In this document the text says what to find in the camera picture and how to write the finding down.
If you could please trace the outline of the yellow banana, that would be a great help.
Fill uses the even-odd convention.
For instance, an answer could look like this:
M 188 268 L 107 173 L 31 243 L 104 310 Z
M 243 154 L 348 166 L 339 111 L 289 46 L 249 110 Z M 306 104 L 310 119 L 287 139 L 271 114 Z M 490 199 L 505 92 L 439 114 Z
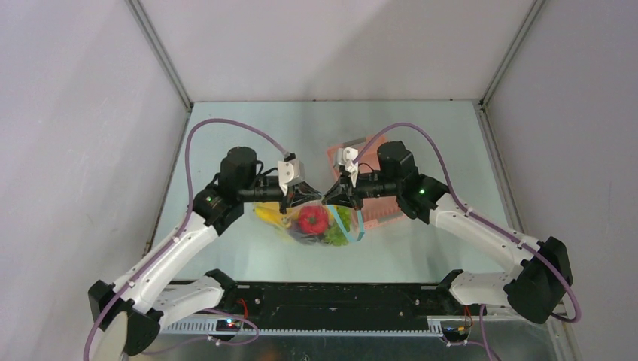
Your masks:
M 254 203 L 254 213 L 260 220 L 285 229 L 290 228 L 298 218 L 291 208 L 287 209 L 286 214 L 282 214 L 277 202 Z

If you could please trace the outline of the red tomato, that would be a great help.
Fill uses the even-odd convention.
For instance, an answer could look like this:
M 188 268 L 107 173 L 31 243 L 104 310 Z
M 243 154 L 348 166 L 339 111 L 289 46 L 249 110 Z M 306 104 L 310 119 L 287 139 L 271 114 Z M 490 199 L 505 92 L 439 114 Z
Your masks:
M 330 217 L 323 206 L 309 205 L 300 209 L 297 223 L 303 232 L 319 235 L 329 228 Z

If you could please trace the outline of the clear zip top bag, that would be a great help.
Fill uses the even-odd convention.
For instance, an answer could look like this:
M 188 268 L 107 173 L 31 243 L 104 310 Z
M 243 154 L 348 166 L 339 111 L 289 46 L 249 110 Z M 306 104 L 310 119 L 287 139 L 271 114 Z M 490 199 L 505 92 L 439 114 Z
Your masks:
M 363 212 L 341 205 L 311 201 L 282 214 L 277 202 L 255 202 L 253 214 L 284 239 L 299 244 L 341 247 L 365 235 Z

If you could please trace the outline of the green grapes bunch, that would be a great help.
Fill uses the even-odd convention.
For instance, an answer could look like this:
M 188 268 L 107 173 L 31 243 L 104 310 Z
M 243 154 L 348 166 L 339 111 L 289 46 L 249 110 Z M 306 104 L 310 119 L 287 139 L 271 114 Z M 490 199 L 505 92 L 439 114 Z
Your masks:
M 329 206 L 330 227 L 325 233 L 324 241 L 331 246 L 349 244 L 347 235 L 351 229 L 351 209 L 342 206 Z

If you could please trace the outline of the dark purple eggplant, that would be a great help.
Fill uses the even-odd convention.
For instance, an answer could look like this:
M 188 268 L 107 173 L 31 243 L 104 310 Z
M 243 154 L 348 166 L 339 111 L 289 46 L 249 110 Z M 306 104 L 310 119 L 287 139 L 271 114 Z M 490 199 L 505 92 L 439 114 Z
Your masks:
M 291 227 L 287 229 L 287 233 L 294 241 L 304 245 L 321 244 L 324 240 L 323 234 L 314 235 L 305 233 L 297 223 L 292 223 Z

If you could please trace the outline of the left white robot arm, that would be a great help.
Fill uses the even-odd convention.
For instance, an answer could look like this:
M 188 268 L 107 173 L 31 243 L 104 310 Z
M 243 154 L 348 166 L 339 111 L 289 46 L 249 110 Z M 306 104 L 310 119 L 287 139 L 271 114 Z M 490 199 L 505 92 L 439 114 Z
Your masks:
M 302 163 L 287 154 L 276 175 L 260 174 L 256 152 L 234 147 L 202 190 L 189 192 L 183 220 L 136 265 L 115 281 L 97 280 L 88 290 L 93 326 L 85 360 L 119 360 L 136 356 L 153 344 L 166 326 L 191 314 L 215 308 L 229 313 L 238 293 L 223 272 L 209 272 L 194 283 L 166 290 L 174 276 L 203 248 L 239 219 L 245 204 L 276 202 L 282 211 L 321 199 L 303 178 Z

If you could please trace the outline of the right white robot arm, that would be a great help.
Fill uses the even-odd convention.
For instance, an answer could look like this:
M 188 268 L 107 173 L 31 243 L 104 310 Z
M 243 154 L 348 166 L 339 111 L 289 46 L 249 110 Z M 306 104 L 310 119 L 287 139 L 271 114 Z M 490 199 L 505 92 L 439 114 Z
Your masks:
M 513 309 L 531 323 L 557 317 L 555 309 L 573 284 L 566 245 L 545 241 L 514 229 L 503 229 L 454 196 L 441 181 L 420 173 L 413 154 L 401 141 L 379 146 L 377 171 L 360 173 L 352 147 L 339 148 L 334 164 L 339 176 L 324 195 L 324 204 L 361 210 L 365 199 L 393 197 L 410 219 L 435 226 L 487 254 L 501 272 L 473 274 L 451 271 L 440 286 L 437 302 L 446 314 L 467 305 Z

